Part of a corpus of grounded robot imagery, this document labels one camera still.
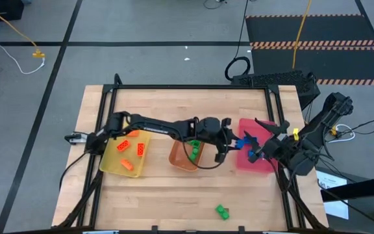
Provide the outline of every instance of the orange striped tape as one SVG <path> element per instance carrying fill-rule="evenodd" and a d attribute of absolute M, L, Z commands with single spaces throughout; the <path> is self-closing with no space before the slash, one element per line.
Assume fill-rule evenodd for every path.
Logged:
<path fill-rule="evenodd" d="M 374 79 L 318 79 L 319 85 L 374 85 Z"/>
<path fill-rule="evenodd" d="M 251 42 L 251 46 L 295 46 L 295 41 Z M 374 46 L 374 40 L 300 41 L 298 46 Z"/>
<path fill-rule="evenodd" d="M 254 46 L 252 49 L 293 49 L 293 46 Z M 299 46 L 298 50 L 374 50 L 374 46 Z"/>
<path fill-rule="evenodd" d="M 361 16 L 360 14 L 311 14 L 307 17 L 331 17 L 331 16 Z M 268 15 L 268 16 L 246 16 L 249 18 L 281 18 L 281 17 L 303 17 L 303 15 Z"/>

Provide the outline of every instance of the white cable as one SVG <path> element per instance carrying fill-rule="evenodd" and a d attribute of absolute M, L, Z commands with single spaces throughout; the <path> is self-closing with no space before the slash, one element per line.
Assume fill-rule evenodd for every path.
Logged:
<path fill-rule="evenodd" d="M 345 124 L 342 124 L 342 123 L 336 125 L 336 131 L 338 131 L 338 127 L 339 126 L 343 126 L 343 127 L 348 128 L 350 130 L 350 132 L 351 132 L 350 135 L 352 135 L 352 137 L 351 138 L 347 138 L 347 139 L 332 140 L 332 141 L 330 141 L 328 143 L 345 142 L 345 141 L 352 140 L 352 139 L 354 139 L 356 137 L 356 133 L 349 126 L 347 126 Z"/>
<path fill-rule="evenodd" d="M 40 66 L 39 66 L 37 69 L 35 69 L 34 71 L 30 71 L 30 72 L 24 72 L 24 71 L 21 69 L 21 66 L 19 66 L 17 60 L 16 60 L 13 56 L 11 56 L 10 53 L 8 53 L 8 51 L 7 51 L 3 46 L 0 45 L 0 48 L 3 49 L 3 50 L 5 51 L 5 53 L 6 53 L 10 58 L 12 58 L 12 60 L 17 64 L 17 67 L 18 67 L 19 71 L 20 71 L 22 74 L 24 74 L 24 75 L 32 74 L 32 73 L 34 73 L 34 72 L 37 72 L 40 68 L 44 67 L 45 58 L 42 58 L 43 61 L 42 61 L 42 63 L 40 64 Z"/>

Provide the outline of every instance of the blue object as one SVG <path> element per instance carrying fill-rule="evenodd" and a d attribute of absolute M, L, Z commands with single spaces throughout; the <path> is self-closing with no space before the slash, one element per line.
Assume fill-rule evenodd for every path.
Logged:
<path fill-rule="evenodd" d="M 258 141 L 258 139 L 256 137 L 252 137 L 252 139 L 254 139 L 255 141 Z M 249 145 L 249 144 L 251 144 L 251 141 L 245 136 L 245 138 L 243 140 L 242 139 L 237 140 L 234 147 L 242 149 L 245 145 Z"/>

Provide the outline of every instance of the black floor mat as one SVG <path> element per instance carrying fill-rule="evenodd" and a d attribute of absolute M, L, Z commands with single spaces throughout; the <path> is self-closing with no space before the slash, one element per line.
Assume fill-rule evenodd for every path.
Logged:
<path fill-rule="evenodd" d="M 247 16 L 249 40 L 251 42 L 295 41 L 302 18 L 302 16 Z M 335 42 L 332 45 L 331 41 L 340 41 L 336 46 L 371 46 L 374 45 L 374 33 L 361 15 L 311 15 L 305 19 L 300 41 L 323 41 L 323 43 L 329 41 L 327 45 L 319 46 L 333 46 Z"/>
<path fill-rule="evenodd" d="M 292 47 L 252 50 L 255 74 L 288 72 Z M 323 85 L 374 85 L 374 47 L 300 47 L 296 70 L 314 72 Z"/>

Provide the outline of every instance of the floor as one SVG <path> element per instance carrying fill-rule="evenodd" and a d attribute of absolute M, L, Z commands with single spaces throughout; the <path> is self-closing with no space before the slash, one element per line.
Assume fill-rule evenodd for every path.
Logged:
<path fill-rule="evenodd" d="M 47 59 L 40 71 L 20 74 L 0 49 L 0 214 L 20 160 L 27 158 L 22 157 L 27 156 L 27 150 L 31 151 L 5 232 L 50 227 L 58 180 L 69 151 L 63 136 L 75 127 L 85 85 L 111 83 L 115 73 L 120 74 L 125 84 L 229 83 L 224 79 L 224 69 L 236 52 L 234 42 L 241 29 L 245 1 L 227 0 L 219 9 L 207 10 L 202 0 L 83 0 L 70 42 L 139 43 L 67 47 L 38 128 L 35 119 L 47 82 L 50 77 L 53 81 L 56 73 L 53 65 L 77 1 L 80 0 L 33 0 L 25 7 L 23 19 L 12 22 L 33 40 L 53 42 L 41 48 Z M 249 3 L 247 15 L 302 14 L 306 3 L 307 0 L 257 0 Z M 374 0 L 362 3 L 374 27 Z M 310 13 L 356 14 L 358 8 L 354 0 L 315 0 Z M 246 30 L 242 40 L 247 41 Z M 0 41 L 23 39 L 1 24 Z M 212 43 L 195 46 L 197 42 Z M 40 61 L 31 57 L 32 47 L 7 49 L 24 70 L 39 65 Z M 250 56 L 249 49 L 242 46 L 239 54 Z M 231 73 L 242 70 L 237 65 Z M 374 119 L 374 86 L 320 86 L 320 89 L 322 95 L 315 101 L 312 115 L 319 111 L 328 94 L 341 92 L 351 96 L 355 105 L 354 113 L 341 123 L 356 126 Z M 38 129 L 35 142 L 29 140 L 32 129 Z M 373 129 L 374 124 L 362 131 Z M 339 170 L 374 178 L 374 134 L 358 135 L 350 142 L 330 144 L 329 148 L 336 159 L 333 165 Z"/>

